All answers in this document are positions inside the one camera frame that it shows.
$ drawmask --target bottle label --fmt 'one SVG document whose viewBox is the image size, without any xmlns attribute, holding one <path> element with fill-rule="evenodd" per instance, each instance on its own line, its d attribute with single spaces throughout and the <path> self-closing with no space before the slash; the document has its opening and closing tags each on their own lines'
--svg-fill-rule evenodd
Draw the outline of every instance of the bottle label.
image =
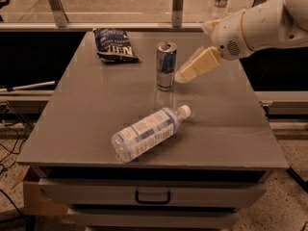
<svg viewBox="0 0 308 231">
<path fill-rule="evenodd" d="M 164 141 L 165 139 L 173 135 L 174 126 L 169 124 L 169 126 L 163 128 L 161 131 L 147 137 L 145 140 L 137 142 L 132 146 L 131 154 L 132 158 L 140 156 L 143 152 L 147 151 L 154 145 Z"/>
<path fill-rule="evenodd" d="M 170 117 L 164 111 L 159 111 L 142 119 L 132 126 L 124 128 L 121 132 L 124 138 L 129 141 L 169 119 Z"/>
<path fill-rule="evenodd" d="M 218 8 L 226 8 L 228 4 L 228 0 L 215 0 L 214 6 Z"/>
</svg>

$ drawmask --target concrete floor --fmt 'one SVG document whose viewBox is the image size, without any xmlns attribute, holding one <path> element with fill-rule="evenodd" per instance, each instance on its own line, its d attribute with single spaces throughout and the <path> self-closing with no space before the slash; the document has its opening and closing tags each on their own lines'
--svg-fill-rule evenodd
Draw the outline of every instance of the concrete floor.
<svg viewBox="0 0 308 231">
<path fill-rule="evenodd" d="M 229 12 L 251 7 L 253 0 L 231 0 Z M 166 22 L 170 21 L 171 0 L 63 0 L 64 10 L 72 22 Z M 205 21 L 210 16 L 212 0 L 185 0 L 185 22 Z M 0 11 L 6 22 L 52 22 L 53 16 L 47 0 L 12 0 Z M 22 143 L 21 135 L 16 148 Z M 291 167 L 304 179 L 308 179 L 308 133 L 301 129 L 274 130 L 278 142 Z M 17 134 L 0 127 L 0 143 L 12 149 Z M 0 148 L 0 158 L 6 151 Z M 5 163 L 10 165 L 16 156 Z M 9 195 L 18 208 L 23 207 L 22 185 L 14 185 L 21 166 L 14 164 L 0 175 L 0 189 Z M 241 219 L 232 231 L 301 231 L 308 221 L 308 194 L 284 171 L 276 171 L 266 182 L 268 191 L 248 209 L 240 210 Z M 0 194 L 0 217 L 13 210 L 13 205 Z M 25 221 L 20 219 L 0 224 L 1 231 L 25 230 Z M 38 217 L 36 231 L 84 230 L 69 217 Z"/>
</svg>

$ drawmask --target brown cardboard box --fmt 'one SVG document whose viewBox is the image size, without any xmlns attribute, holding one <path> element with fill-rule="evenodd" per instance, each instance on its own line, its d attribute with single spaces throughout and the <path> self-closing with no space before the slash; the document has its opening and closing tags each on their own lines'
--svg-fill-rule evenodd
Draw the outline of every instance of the brown cardboard box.
<svg viewBox="0 0 308 231">
<path fill-rule="evenodd" d="M 18 177 L 23 183 L 24 214 L 34 216 L 62 216 L 68 207 L 55 203 L 39 187 L 39 176 L 30 168 L 24 167 Z"/>
</svg>

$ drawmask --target aluminum can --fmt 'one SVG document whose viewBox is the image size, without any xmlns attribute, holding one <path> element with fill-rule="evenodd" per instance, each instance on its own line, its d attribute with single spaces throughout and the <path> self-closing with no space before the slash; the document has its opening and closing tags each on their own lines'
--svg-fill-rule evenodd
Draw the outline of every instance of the aluminum can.
<svg viewBox="0 0 308 231">
<path fill-rule="evenodd" d="M 174 42 L 164 41 L 157 45 L 156 84 L 159 90 L 173 90 L 176 51 Z"/>
</svg>

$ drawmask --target plastic bottle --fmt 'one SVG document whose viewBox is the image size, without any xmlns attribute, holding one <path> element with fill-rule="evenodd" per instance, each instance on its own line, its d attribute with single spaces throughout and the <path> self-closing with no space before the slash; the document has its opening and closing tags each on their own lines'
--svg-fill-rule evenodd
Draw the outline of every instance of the plastic bottle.
<svg viewBox="0 0 308 231">
<path fill-rule="evenodd" d="M 142 153 L 174 135 L 181 122 L 191 115 L 191 109 L 163 108 L 158 112 L 124 128 L 112 136 L 112 144 L 119 159 L 128 163 Z"/>
<path fill-rule="evenodd" d="M 229 0 L 214 0 L 212 18 L 220 19 L 227 14 Z"/>
</svg>

